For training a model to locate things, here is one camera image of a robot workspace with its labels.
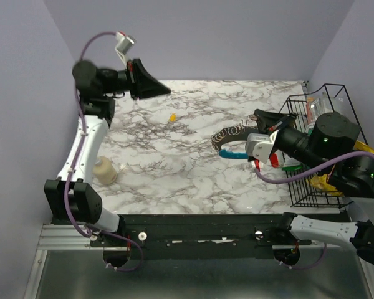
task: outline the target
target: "marble tabletop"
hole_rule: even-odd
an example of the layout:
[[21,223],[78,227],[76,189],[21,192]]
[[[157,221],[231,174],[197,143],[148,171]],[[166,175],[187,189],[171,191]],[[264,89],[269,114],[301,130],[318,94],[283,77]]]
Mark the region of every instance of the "marble tabletop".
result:
[[[291,208],[287,185],[271,185],[245,160],[220,158],[210,137],[241,123],[257,108],[278,112],[300,82],[164,81],[169,96],[117,101],[99,156],[118,171],[117,180],[93,188],[103,206],[122,214],[333,213],[338,209]],[[172,114],[174,122],[169,122]],[[244,144],[233,150],[244,151]],[[283,178],[280,169],[262,170]]]

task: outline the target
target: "dish rack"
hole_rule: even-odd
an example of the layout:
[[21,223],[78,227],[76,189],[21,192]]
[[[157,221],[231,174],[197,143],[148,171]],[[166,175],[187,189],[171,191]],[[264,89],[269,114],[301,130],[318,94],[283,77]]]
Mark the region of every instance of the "dish rack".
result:
[[[341,84],[324,84],[318,90],[312,93],[304,93],[301,95],[290,95],[284,102],[279,113],[295,113],[297,119],[295,121],[296,128],[301,132],[305,132],[307,126],[307,110],[306,101],[308,96],[321,96],[323,100],[330,101],[330,106],[333,111],[338,111],[349,118],[350,121],[356,123],[360,127],[359,140],[368,144],[357,118],[355,109],[350,100],[348,91],[344,85]],[[307,168],[303,167],[300,170],[286,171],[287,177],[296,176],[304,172]],[[349,198],[339,197],[333,195],[332,192],[323,192],[310,185],[308,180],[313,176],[304,179],[296,180],[288,184],[289,193],[291,197],[291,207],[337,207],[339,209],[349,205],[351,201]]]

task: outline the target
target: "purple cable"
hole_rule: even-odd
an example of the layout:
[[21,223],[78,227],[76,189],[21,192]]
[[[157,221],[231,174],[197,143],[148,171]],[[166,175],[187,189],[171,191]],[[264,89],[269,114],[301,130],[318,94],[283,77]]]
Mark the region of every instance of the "purple cable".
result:
[[[80,54],[79,60],[83,59],[89,45],[93,41],[95,41],[96,39],[98,39],[99,37],[102,37],[102,36],[115,36],[115,32],[102,32],[102,33],[99,33],[99,34],[93,36],[84,46],[84,48],[82,50],[82,53]],[[78,115],[79,115],[80,121],[82,123],[82,131],[84,132],[84,134],[81,135],[79,144],[78,144],[76,152],[75,152],[75,156],[74,156],[74,158],[73,158],[73,160],[70,164],[70,169],[75,168],[76,162],[77,162],[77,160],[80,156],[80,152],[83,148],[83,144],[84,144],[84,141],[85,141],[85,134],[86,134],[86,121],[85,121],[85,117],[84,117],[84,114],[83,114],[83,111],[82,111],[82,106],[80,105],[80,100],[79,100],[79,96],[78,96],[78,93],[77,93],[76,86],[75,86],[75,99],[76,99],[76,105],[77,105],[77,109],[78,109]],[[72,174],[73,174],[72,172],[68,173],[67,180],[65,182],[65,190],[64,190],[65,210],[67,211],[67,215],[68,215],[68,218],[70,220],[70,223],[72,223],[72,225],[75,227],[75,229],[78,231],[78,233],[80,233],[82,236],[84,236],[86,238],[89,238],[92,235],[92,231],[89,228],[87,228],[87,231],[84,232],[79,227],[79,225],[77,224],[74,216],[72,215],[72,211],[70,210],[68,193],[69,193],[70,180],[72,178]],[[122,237],[122,236],[117,235],[117,234],[113,234],[111,232],[101,231],[101,233],[106,234],[106,235],[111,235],[112,237],[115,237],[115,238],[118,238],[118,239],[121,239],[121,240],[126,240],[126,241],[132,243],[134,246],[136,246],[137,249],[140,251],[140,256],[141,256],[140,257],[140,263],[136,267],[133,267],[133,268],[130,268],[130,269],[117,269],[117,271],[130,272],[130,271],[136,270],[137,268],[139,268],[142,265],[142,263],[143,263],[143,250],[141,249],[141,247],[135,241],[130,240],[130,239],[125,238],[125,237]]]
[[322,252],[320,258],[315,263],[313,263],[312,265],[309,265],[309,266],[294,267],[294,266],[288,266],[288,265],[286,265],[284,263],[282,263],[281,265],[289,268],[290,270],[308,270],[308,269],[311,269],[311,268],[314,268],[314,267],[320,265],[320,263],[323,261],[323,259],[325,257],[326,251],[327,251],[327,243],[324,243],[323,252]]
[[353,157],[358,157],[358,156],[367,156],[367,157],[370,157],[372,159],[374,159],[374,155],[373,154],[370,154],[366,151],[352,151],[351,153],[347,153],[347,154],[343,154],[341,156],[338,156],[334,159],[331,159],[325,163],[322,163],[310,170],[307,170],[307,171],[304,171],[303,173],[300,173],[296,176],[292,176],[290,178],[285,178],[285,179],[269,179],[267,177],[265,177],[263,174],[261,174],[259,172],[259,170],[255,169],[255,173],[256,175],[263,181],[269,183],[269,184],[285,184],[285,183],[291,183],[291,182],[294,182],[294,181],[297,181],[298,179],[303,179],[303,178],[306,178],[307,176],[310,176],[311,174],[314,174],[316,173],[317,171],[320,171],[324,168],[327,168],[329,166],[332,166],[334,165],[335,163],[338,163],[338,162],[341,162],[343,160],[346,160],[346,159],[349,159],[349,158],[353,158]]
[[113,265],[111,265],[110,263],[106,263],[108,267],[114,269],[115,271],[119,271],[119,272],[132,272],[134,270],[137,270],[138,268],[140,268],[142,265],[143,265],[143,261],[144,261],[144,253],[143,253],[143,249],[141,249],[141,247],[133,240],[130,240],[128,238],[125,238],[125,237],[122,237],[121,235],[117,235],[117,234],[113,234],[111,232],[105,232],[105,231],[101,231],[102,234],[104,235],[110,235],[111,237],[115,237],[115,238],[118,238],[118,239],[121,239],[121,240],[124,240],[124,241],[127,241],[127,242],[130,242],[132,243],[134,246],[137,247],[138,251],[140,251],[140,261],[138,263],[137,266],[135,267],[132,267],[132,268],[127,268],[127,269],[122,269],[122,268],[116,268],[114,267]]

